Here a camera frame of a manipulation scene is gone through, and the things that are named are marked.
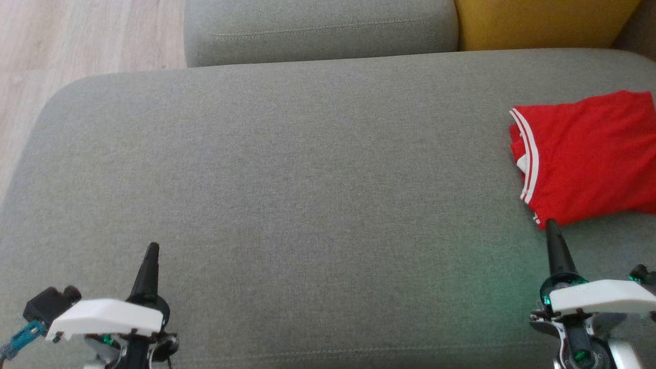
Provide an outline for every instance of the gray fabric surface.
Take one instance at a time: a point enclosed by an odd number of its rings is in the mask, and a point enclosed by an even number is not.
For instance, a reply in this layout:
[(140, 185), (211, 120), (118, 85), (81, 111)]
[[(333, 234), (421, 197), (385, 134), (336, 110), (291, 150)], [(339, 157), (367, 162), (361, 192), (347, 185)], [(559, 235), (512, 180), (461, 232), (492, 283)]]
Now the gray fabric surface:
[[(158, 241), (175, 368), (551, 368), (556, 340), (527, 321), (548, 267), (508, 109), (619, 89), (656, 91), (656, 64), (552, 49), (78, 81), (43, 110), (0, 213), (0, 337), (50, 285), (127, 297)], [(584, 276), (622, 279), (656, 267), (655, 227), (564, 232)], [(622, 331), (647, 367), (653, 329)], [(41, 342), (7, 369), (90, 355)]]
[(187, 66), (455, 51), (453, 0), (187, 0)]

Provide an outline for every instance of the blue cable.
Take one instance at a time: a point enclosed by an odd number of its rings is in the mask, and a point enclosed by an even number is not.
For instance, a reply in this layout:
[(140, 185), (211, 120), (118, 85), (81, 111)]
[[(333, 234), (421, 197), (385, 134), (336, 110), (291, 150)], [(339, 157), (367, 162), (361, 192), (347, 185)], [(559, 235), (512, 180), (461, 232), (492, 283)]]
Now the blue cable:
[(47, 329), (40, 321), (32, 320), (25, 328), (14, 334), (8, 344), (0, 347), (0, 357), (5, 357), (7, 360), (13, 359), (20, 350), (46, 332)]

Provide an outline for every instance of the red fabric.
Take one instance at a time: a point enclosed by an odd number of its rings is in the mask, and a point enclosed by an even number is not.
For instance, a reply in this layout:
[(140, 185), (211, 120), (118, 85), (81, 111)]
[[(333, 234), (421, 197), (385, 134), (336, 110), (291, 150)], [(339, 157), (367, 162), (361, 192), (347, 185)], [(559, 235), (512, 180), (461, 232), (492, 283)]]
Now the red fabric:
[(515, 161), (529, 147), (522, 199), (540, 229), (549, 218), (566, 225), (625, 210), (656, 213), (651, 93), (619, 91), (574, 104), (516, 106), (511, 114), (518, 122), (510, 127)]

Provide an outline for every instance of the striped trim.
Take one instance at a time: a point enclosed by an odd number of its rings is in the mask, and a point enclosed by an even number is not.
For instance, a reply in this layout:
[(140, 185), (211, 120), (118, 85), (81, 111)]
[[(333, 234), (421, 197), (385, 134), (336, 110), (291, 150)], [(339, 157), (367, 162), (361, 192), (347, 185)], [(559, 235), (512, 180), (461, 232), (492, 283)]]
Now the striped trim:
[(524, 188), (522, 189), (522, 195), (520, 198), (525, 203), (529, 204), (533, 198), (535, 184), (537, 183), (537, 175), (540, 168), (540, 155), (537, 151), (537, 145), (535, 144), (535, 138), (533, 136), (531, 126), (526, 121), (524, 116), (516, 108), (510, 111), (510, 115), (512, 115), (512, 117), (515, 119), (517, 126), (522, 132), (522, 139), (524, 141), (524, 148), (526, 150), (526, 159), (528, 165), (527, 173), (524, 177)]

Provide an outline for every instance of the white stripe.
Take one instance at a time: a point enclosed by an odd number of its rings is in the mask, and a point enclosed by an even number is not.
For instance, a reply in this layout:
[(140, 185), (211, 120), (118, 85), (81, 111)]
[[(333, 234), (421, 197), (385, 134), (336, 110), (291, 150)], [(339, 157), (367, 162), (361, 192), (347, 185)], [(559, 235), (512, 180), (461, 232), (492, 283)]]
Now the white stripe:
[(529, 204), (531, 202), (531, 199), (533, 198), (533, 192), (535, 191), (535, 183), (537, 182), (537, 172), (540, 168), (540, 155), (537, 152), (537, 145), (535, 144), (535, 137), (533, 136), (533, 131), (531, 130), (531, 126), (529, 125), (529, 122), (526, 121), (522, 113), (518, 112), (517, 109), (513, 109), (515, 114), (520, 119), (520, 122), (522, 123), (521, 126), (523, 126), (524, 131), (526, 132), (526, 137), (524, 137), (524, 143), (528, 141), (529, 147), (531, 149), (531, 155), (529, 159), (530, 165), (531, 165), (531, 178), (529, 181), (528, 188), (526, 190), (526, 198), (524, 199), (524, 202)]
[(524, 200), (524, 195), (526, 195), (526, 190), (529, 186), (529, 165), (531, 163), (531, 152), (529, 151), (529, 143), (526, 141), (524, 137), (526, 137), (526, 134), (524, 133), (524, 128), (520, 124), (520, 119), (517, 118), (515, 115), (514, 109), (510, 111), (510, 115), (515, 119), (515, 122), (517, 123), (517, 126), (520, 128), (521, 131), (521, 136), (524, 141), (524, 156), (526, 157), (526, 162), (528, 163), (526, 165), (526, 171), (524, 172), (524, 188), (522, 189), (522, 194), (520, 194), (520, 198)]

